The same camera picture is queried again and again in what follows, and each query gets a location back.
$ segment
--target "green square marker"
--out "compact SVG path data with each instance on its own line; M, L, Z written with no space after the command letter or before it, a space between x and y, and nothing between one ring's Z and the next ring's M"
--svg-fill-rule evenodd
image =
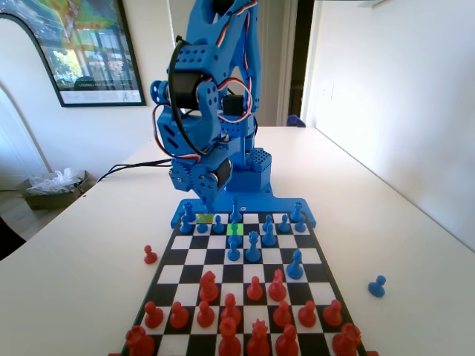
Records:
M232 224L228 224L228 229L226 230L226 235L231 236L232 235L232 229L231 229ZM244 224L236 224L237 225L237 234L243 236L244 235Z

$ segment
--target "cardboard box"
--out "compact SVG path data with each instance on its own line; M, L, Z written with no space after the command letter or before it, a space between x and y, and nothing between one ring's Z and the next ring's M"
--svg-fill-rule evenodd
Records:
M45 174L46 178L53 178L56 175ZM67 208L78 198L80 198L86 191L89 190L94 185L91 175L84 171L84 179L75 187L72 191L68 193L59 193L59 194L43 194L43 195L31 195L27 192L28 188L31 188L30 181L26 179L21 182L16 190L24 197L28 205L32 210L42 210L42 209L57 209L57 208Z

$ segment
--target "white table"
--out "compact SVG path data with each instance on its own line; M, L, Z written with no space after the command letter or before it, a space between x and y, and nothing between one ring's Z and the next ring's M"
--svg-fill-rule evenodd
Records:
M260 128L277 197L307 199L315 232L367 350L472 355L475 254L315 129ZM160 159L153 142L128 162ZM119 352L178 202L166 168L116 173L0 263L0 353ZM367 284L387 278L386 296Z

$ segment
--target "framed poster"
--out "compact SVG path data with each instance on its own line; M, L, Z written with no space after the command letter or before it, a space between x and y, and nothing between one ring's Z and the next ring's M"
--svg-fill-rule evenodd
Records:
M0 0L0 19L30 35L61 106L145 105L122 0Z

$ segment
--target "white wall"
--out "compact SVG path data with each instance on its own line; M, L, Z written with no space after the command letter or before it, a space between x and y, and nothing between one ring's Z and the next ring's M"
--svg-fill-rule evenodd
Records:
M475 2L359 3L322 2L308 120L475 249Z
M125 0L124 8L148 107L61 108L26 32L0 20L0 83L53 170L72 166L99 176L152 138L148 92L155 79L166 78L172 52L168 8L166 0Z

